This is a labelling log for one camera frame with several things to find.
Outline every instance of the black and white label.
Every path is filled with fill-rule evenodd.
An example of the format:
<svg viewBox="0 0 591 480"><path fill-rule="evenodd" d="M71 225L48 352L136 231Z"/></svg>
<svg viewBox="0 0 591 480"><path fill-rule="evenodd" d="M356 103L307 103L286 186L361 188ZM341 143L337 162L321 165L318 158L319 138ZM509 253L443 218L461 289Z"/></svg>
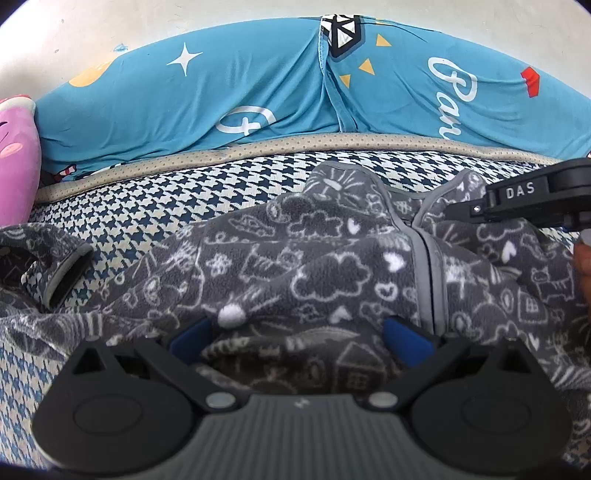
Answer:
<svg viewBox="0 0 591 480"><path fill-rule="evenodd" d="M534 200L538 196L545 195L548 195L548 180L546 177L515 183L510 187L499 189L501 203L525 199Z"/></svg>

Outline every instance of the white star print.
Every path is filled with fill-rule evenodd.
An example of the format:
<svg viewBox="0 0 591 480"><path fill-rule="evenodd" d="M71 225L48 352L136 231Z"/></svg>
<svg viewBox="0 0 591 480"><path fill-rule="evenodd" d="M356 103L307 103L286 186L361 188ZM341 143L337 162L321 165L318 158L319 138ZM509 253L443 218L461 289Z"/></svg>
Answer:
<svg viewBox="0 0 591 480"><path fill-rule="evenodd" d="M189 53L187 51L187 44L184 43L183 44L183 52L180 54L180 57L173 60L170 63L167 63L166 65L173 65L175 63L178 63L181 67L183 67L183 72L186 77L187 76L187 65L189 65L189 62L191 60L193 60L195 57L198 57L202 53L203 53L202 51L200 51L199 53Z"/></svg>

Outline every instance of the gray fleece blanket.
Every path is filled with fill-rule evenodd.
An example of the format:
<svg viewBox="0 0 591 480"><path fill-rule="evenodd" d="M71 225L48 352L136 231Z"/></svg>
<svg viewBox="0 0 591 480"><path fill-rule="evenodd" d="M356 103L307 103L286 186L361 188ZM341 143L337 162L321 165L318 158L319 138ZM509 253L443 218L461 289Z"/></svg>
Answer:
<svg viewBox="0 0 591 480"><path fill-rule="evenodd" d="M224 386L366 394L400 372L381 338L396 314L484 345L520 338L564 392L576 436L587 435L591 327L571 253L523 219L446 220L449 203L484 188L464 171L408 193L325 162L302 193L183 228L82 307L60 305L90 247L49 225L5 228L0 335L63 360L91 335L114 345L207 317L215 341L196 368Z"/></svg>

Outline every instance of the red shape print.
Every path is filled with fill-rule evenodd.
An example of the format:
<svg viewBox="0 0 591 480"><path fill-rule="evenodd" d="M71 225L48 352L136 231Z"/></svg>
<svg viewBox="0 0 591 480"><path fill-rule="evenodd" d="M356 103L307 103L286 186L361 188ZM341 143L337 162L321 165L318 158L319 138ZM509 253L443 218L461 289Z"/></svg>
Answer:
<svg viewBox="0 0 591 480"><path fill-rule="evenodd" d="M540 74L536 72L532 67L527 67L521 76L525 78L525 84L527 85L527 93L530 98L538 96L540 92Z"/></svg>

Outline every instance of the gray ribbed grip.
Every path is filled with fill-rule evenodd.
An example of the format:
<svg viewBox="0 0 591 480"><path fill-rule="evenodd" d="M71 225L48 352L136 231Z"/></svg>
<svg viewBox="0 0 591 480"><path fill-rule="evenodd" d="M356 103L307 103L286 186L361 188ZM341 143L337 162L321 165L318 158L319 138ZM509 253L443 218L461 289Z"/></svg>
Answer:
<svg viewBox="0 0 591 480"><path fill-rule="evenodd" d="M425 454L392 414L350 395L252 395L207 416L183 450L126 480L501 480Z"/></svg>

